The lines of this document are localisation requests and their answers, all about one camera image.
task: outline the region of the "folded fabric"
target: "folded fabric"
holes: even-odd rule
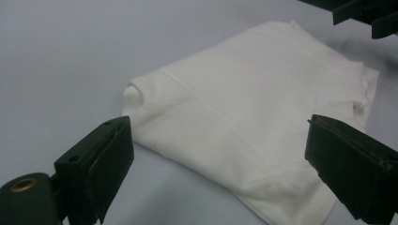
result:
[[[335,202],[304,159],[314,113],[363,130],[378,72],[295,22],[267,22],[132,79],[132,138],[229,188],[269,224],[321,224]]]

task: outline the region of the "white cloth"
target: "white cloth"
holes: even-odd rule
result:
[[[130,81],[132,138],[229,188],[269,224],[321,224],[335,196],[304,159],[313,113],[363,130],[377,72],[295,22],[267,22]]]

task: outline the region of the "white table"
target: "white table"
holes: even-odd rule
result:
[[[118,117],[129,79],[267,21],[381,71],[368,133],[398,149],[398,37],[293,0],[0,1],[0,185]],[[105,224],[265,224],[227,189],[135,144]],[[337,204],[326,224],[362,224]]]

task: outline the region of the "screw hole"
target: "screw hole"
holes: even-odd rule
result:
[[[25,178],[23,180],[17,181],[11,187],[12,192],[21,192],[24,190],[28,190],[29,188],[35,186],[38,183],[38,179],[34,177]]]
[[[75,162],[75,161],[77,161],[77,160],[79,160],[79,157],[77,157],[77,156],[70,157],[70,158],[68,159],[69,162]]]

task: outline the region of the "table surface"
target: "table surface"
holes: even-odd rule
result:
[[[398,149],[398,37],[295,0],[0,0],[0,185],[118,117],[127,82],[267,21],[380,70],[367,132]],[[265,224],[224,187],[134,144],[105,224]],[[363,224],[337,203],[326,224]]]

